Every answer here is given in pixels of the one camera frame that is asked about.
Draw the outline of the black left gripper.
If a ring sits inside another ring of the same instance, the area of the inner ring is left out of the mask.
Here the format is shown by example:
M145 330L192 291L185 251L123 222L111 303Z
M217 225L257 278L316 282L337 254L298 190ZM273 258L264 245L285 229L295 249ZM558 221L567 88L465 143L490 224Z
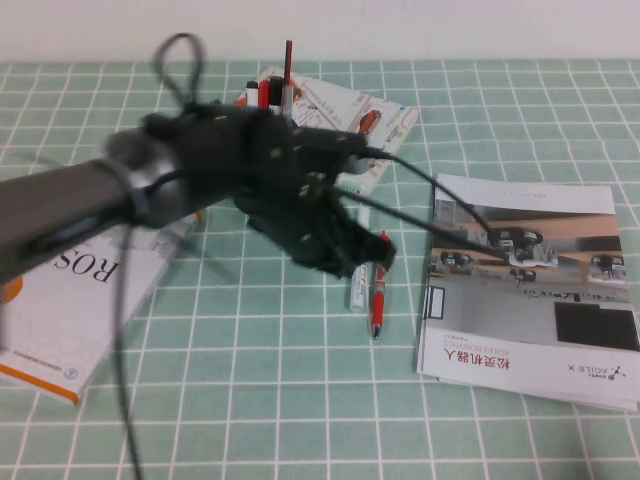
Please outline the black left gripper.
M389 270L395 259L392 241L350 218L326 179L246 174L233 200L252 229L302 267L344 278L366 263Z

